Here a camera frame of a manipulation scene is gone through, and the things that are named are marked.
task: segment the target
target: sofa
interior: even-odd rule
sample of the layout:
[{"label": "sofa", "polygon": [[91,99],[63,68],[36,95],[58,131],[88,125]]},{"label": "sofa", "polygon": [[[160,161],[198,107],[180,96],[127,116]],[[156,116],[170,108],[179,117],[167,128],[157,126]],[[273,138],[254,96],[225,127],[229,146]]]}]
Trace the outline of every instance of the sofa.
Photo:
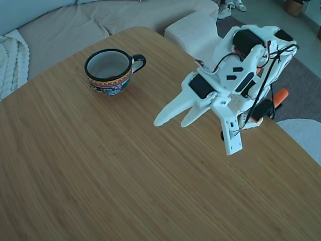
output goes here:
[{"label": "sofa", "polygon": [[218,6],[212,0],[1,0],[0,35],[18,29],[23,36],[30,49],[31,80],[127,28],[146,26],[163,34],[193,12],[216,20]]}]

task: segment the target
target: white ottoman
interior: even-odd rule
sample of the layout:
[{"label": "white ottoman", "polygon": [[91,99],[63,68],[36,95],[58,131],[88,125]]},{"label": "white ottoman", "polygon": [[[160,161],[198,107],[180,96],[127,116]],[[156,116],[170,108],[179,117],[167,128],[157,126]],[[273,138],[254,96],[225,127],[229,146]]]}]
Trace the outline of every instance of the white ottoman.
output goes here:
[{"label": "white ottoman", "polygon": [[286,119],[277,123],[321,166],[321,123],[312,119]]},{"label": "white ottoman", "polygon": [[203,12],[192,13],[167,27],[165,38],[204,63],[212,60],[214,48],[222,40],[216,19]]}]

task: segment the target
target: mug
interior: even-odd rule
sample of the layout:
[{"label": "mug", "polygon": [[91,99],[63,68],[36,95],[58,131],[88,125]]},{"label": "mug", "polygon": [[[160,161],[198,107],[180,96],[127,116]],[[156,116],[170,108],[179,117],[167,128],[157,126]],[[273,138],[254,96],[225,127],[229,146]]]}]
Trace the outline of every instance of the mug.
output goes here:
[{"label": "mug", "polygon": [[146,65],[141,54],[129,56],[119,49],[105,49],[91,55],[85,63],[90,86],[108,96],[120,93],[133,73]]}]

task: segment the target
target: white chair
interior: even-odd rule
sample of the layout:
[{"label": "white chair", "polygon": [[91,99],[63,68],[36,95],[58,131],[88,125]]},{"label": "white chair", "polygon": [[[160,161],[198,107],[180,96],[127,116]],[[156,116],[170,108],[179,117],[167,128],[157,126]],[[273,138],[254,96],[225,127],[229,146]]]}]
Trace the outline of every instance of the white chair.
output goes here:
[{"label": "white chair", "polygon": [[277,123],[321,166],[321,123],[312,119],[286,119]]}]

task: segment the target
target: mug handle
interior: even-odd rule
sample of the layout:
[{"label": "mug handle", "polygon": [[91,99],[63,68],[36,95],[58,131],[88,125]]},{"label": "mug handle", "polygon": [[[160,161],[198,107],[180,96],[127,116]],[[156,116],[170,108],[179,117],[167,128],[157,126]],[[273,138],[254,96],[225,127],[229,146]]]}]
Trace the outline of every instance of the mug handle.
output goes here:
[{"label": "mug handle", "polygon": [[133,55],[132,59],[134,60],[132,65],[132,73],[141,70],[146,65],[146,58],[141,54]]}]

